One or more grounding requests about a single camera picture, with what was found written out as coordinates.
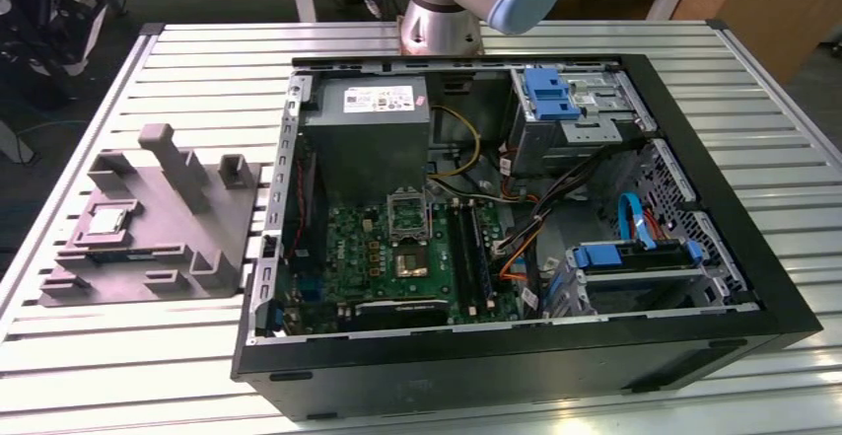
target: slotted metal table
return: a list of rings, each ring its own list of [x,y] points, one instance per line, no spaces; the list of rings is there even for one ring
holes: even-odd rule
[[[203,162],[242,153],[263,164],[267,182],[291,59],[394,54],[395,27],[166,26],[138,40],[0,284],[2,434],[838,431],[842,156],[793,100],[732,33],[706,23],[547,23],[525,36],[489,29],[483,36],[489,53],[649,55],[825,331],[673,393],[297,426],[230,380],[241,295],[48,309],[36,303],[39,286],[92,189],[84,172],[98,151],[124,150],[136,165],[150,163],[138,132],[168,122],[176,144],[195,148]],[[262,220],[255,211],[254,231]],[[257,251],[253,238],[247,257]]]

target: power supply label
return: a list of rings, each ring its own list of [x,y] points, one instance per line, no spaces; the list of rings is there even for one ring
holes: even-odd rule
[[[345,91],[345,112],[413,111],[413,87],[355,87]]]

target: open computer tower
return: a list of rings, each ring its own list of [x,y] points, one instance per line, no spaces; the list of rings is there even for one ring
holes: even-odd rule
[[[645,56],[295,66],[233,374],[291,419],[673,390],[821,330]]]

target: ram slot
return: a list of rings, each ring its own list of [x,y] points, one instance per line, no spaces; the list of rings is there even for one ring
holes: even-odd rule
[[[465,240],[462,236],[462,220],[459,205],[447,208],[447,240],[450,241],[450,255],[457,281],[457,299],[465,315],[477,315],[477,302],[474,300],[471,273],[469,261],[465,255]]]
[[[463,216],[467,221],[466,237],[470,240],[473,246],[467,247],[470,250],[470,257],[474,267],[474,280],[478,285],[478,302],[481,302],[481,308],[489,310],[495,307],[495,290],[491,286],[491,272],[489,270],[489,256],[486,253],[486,243],[483,240],[483,231],[479,226],[479,218],[477,216],[477,207],[469,206],[463,210]]]

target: blue cable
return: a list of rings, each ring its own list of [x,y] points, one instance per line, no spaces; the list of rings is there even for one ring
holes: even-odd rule
[[[617,208],[617,221],[620,226],[620,238],[622,240],[630,240],[632,234],[629,233],[629,217],[626,208],[632,208],[632,218],[634,219],[634,231],[637,239],[644,242],[644,248],[654,250],[658,246],[656,241],[649,236],[649,230],[646,229],[646,219],[644,218],[644,205],[637,194],[628,191],[620,196],[620,205]]]

